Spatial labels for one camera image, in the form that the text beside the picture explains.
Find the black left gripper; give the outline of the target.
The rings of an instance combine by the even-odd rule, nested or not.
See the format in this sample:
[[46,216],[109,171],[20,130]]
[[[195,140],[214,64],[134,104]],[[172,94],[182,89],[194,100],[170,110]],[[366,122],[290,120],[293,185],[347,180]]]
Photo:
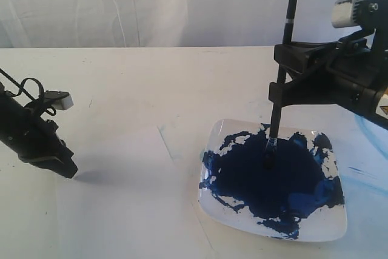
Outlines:
[[35,116],[10,92],[1,91],[1,142],[22,162],[71,179],[78,167],[72,160],[74,153],[57,136],[57,129],[54,121]]

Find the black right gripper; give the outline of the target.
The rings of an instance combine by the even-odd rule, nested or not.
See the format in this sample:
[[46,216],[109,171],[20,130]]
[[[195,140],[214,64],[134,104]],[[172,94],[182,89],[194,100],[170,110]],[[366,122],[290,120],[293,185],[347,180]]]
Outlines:
[[[274,46],[274,60],[290,82],[269,85],[276,106],[336,104],[360,116],[387,116],[387,35],[352,33],[335,42]],[[318,72],[301,75],[314,64]]]

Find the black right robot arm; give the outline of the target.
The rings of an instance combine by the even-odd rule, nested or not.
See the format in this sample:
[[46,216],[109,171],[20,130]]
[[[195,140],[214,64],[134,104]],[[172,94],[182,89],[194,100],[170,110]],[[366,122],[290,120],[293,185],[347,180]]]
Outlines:
[[387,37],[367,46],[360,30],[336,42],[277,44],[274,60],[291,77],[270,83],[269,100],[280,107],[336,104],[387,128]]

